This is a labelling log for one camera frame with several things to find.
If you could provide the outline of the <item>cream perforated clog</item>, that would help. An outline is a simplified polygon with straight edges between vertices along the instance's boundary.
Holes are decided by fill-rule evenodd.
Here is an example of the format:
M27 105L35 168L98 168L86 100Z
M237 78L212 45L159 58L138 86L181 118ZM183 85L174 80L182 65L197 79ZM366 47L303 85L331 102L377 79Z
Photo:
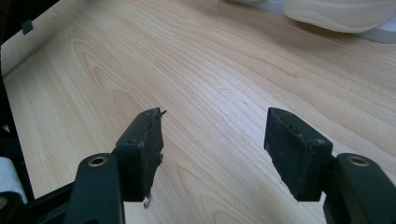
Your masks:
M396 0L284 0L289 18L341 33L363 33L389 20Z

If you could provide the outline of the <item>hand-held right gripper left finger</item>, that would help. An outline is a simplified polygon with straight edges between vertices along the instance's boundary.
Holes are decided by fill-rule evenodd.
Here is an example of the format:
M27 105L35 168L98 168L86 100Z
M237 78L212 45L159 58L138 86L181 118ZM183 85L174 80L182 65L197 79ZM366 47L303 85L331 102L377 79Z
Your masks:
M116 143L121 198L143 202L151 196L157 168L163 162L162 116L159 107L139 113Z

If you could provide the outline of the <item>black tape piece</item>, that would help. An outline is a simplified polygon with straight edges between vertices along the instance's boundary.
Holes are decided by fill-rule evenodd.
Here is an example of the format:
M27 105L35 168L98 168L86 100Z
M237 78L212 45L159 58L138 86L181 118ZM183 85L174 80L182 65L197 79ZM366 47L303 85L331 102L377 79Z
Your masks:
M32 20L27 20L21 25L21 30L24 35L29 35L33 32L34 26Z

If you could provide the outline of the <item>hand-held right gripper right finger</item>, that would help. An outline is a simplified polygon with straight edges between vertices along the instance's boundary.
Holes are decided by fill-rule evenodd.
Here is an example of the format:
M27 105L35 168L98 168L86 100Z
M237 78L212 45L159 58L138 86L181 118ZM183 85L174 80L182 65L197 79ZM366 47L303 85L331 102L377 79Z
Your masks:
M332 157L329 139L295 114L270 107L263 146L297 201L317 202L320 199L321 168Z

